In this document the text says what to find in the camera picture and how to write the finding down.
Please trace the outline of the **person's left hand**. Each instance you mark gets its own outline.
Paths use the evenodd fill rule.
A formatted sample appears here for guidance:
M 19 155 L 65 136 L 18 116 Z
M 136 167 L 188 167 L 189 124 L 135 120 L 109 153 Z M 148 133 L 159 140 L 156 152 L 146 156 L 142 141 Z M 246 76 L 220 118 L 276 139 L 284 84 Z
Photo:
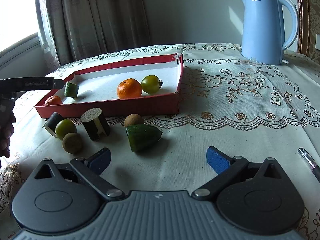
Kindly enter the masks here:
M 10 157 L 10 138 L 14 133 L 13 124 L 16 122 L 15 115 L 13 111 L 9 114 L 8 122 L 4 127 L 1 127 L 1 157 L 4 156 L 6 158 Z

